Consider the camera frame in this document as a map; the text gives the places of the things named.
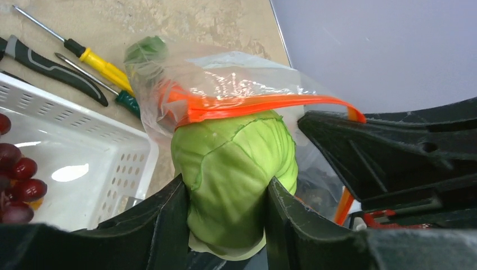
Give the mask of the green cabbage head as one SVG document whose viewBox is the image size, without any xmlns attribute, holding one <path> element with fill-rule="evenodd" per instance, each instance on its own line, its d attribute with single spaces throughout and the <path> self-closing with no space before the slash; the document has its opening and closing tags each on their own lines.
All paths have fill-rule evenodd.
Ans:
<svg viewBox="0 0 477 270">
<path fill-rule="evenodd" d="M 179 127 L 172 138 L 175 173 L 190 198 L 189 246 L 239 261 L 266 244 L 266 191 L 273 178 L 294 194 L 296 145 L 273 110 Z"/>
</svg>

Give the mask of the clear zip top bag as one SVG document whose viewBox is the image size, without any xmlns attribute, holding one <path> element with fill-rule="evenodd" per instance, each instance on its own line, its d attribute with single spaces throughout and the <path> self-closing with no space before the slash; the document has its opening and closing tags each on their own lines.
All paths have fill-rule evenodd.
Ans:
<svg viewBox="0 0 477 270">
<path fill-rule="evenodd" d="M 365 123 L 365 116 L 353 105 L 333 96 L 301 72 L 264 58 L 228 51 L 221 47 L 181 44 L 163 40 L 169 48 L 166 68 L 185 91 L 184 118 L 175 128 L 165 121 L 144 124 L 148 134 L 170 146 L 175 131 L 206 120 L 237 118 L 273 110 L 281 115 L 296 145 L 297 115 L 284 109 L 301 110 L 305 105 L 339 105 L 349 120 Z"/>
</svg>

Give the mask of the orange plastic carrot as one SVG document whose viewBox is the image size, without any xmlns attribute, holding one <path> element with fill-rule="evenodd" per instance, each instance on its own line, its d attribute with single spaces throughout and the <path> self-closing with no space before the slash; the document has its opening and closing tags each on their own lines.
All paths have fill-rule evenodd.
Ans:
<svg viewBox="0 0 477 270">
<path fill-rule="evenodd" d="M 126 49 L 124 66 L 143 124 L 165 121 L 173 129 L 187 110 L 181 96 L 176 96 L 185 91 L 166 68 L 169 56 L 166 42 L 157 35 L 146 36 Z"/>
</svg>

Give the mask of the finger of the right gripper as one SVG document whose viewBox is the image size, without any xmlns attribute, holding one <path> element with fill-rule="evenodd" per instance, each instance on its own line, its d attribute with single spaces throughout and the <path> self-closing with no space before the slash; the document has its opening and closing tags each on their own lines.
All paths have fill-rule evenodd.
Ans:
<svg viewBox="0 0 477 270">
<path fill-rule="evenodd" d="M 476 227 L 476 98 L 365 123 L 319 111 L 298 120 L 364 218 L 378 226 Z"/>
</svg>

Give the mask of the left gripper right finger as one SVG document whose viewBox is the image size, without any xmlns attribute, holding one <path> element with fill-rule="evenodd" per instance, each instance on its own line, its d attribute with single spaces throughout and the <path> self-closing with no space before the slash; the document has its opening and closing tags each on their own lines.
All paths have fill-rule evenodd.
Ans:
<svg viewBox="0 0 477 270">
<path fill-rule="evenodd" d="M 277 180 L 267 188 L 269 269 L 475 269 L 476 231 L 352 231 L 320 216 Z"/>
</svg>

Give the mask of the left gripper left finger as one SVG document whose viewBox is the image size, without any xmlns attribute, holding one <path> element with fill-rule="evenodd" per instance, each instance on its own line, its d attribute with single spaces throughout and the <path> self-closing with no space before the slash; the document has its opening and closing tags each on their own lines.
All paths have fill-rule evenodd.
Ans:
<svg viewBox="0 0 477 270">
<path fill-rule="evenodd" d="M 188 198 L 181 177 L 92 230 L 1 225 L 2 269 L 185 269 Z"/>
</svg>

